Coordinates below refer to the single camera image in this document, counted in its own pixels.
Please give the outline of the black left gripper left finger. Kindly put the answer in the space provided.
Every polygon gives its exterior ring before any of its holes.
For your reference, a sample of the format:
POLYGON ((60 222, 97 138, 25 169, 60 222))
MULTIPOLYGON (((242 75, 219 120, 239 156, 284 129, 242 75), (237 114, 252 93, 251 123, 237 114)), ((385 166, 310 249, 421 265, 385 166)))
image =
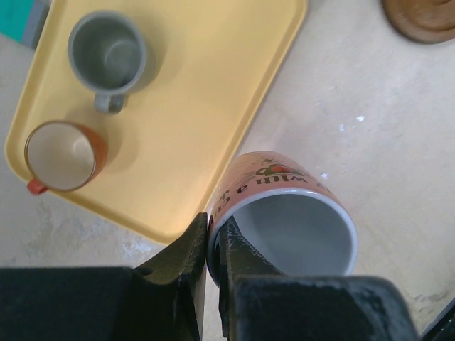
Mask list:
POLYGON ((208 216, 142 265, 3 268, 2 340, 199 340, 208 216))

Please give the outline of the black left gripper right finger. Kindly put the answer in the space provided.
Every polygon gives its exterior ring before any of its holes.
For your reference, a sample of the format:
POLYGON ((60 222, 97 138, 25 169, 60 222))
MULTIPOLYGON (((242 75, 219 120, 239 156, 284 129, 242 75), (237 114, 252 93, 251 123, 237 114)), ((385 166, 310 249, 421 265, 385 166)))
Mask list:
POLYGON ((228 340, 418 340, 407 305, 371 276, 288 276, 241 234, 220 229, 219 313, 228 340))

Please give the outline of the pink handled mug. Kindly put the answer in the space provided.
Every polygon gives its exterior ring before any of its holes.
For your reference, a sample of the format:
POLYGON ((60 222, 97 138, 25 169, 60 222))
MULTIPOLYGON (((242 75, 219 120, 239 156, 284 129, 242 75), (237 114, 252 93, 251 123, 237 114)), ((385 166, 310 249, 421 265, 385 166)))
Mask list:
POLYGON ((234 218, 241 234, 286 275, 342 276, 358 255, 355 224, 336 196, 296 161, 273 151, 238 156, 210 211, 208 270, 220 282, 220 230, 234 218))

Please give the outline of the small orange cup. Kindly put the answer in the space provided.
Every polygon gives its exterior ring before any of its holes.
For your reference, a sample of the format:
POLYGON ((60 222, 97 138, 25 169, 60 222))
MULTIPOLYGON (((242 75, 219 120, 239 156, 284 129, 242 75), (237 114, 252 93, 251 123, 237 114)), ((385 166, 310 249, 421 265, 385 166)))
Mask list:
POLYGON ((33 178, 28 191, 75 191, 95 179, 107 163, 108 146, 96 131, 71 121, 47 121, 26 139, 24 158, 33 178))

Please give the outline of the small grey cup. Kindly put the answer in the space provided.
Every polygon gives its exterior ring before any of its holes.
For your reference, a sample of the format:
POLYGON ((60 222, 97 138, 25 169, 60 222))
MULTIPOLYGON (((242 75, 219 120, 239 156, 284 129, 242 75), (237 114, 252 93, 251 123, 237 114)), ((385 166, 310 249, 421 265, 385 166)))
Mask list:
POLYGON ((128 95, 154 77, 155 62, 138 26, 116 11, 82 17, 68 39, 68 59, 79 81, 95 93, 94 108, 120 112, 128 95))

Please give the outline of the dark ringed wooden coaster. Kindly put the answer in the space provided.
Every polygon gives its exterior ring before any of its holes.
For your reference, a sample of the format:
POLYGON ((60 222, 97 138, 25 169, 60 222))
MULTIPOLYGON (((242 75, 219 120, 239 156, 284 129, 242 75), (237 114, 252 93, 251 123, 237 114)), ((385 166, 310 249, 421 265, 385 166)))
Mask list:
POLYGON ((454 0, 382 0, 391 26, 404 37, 423 44, 454 39, 454 0))

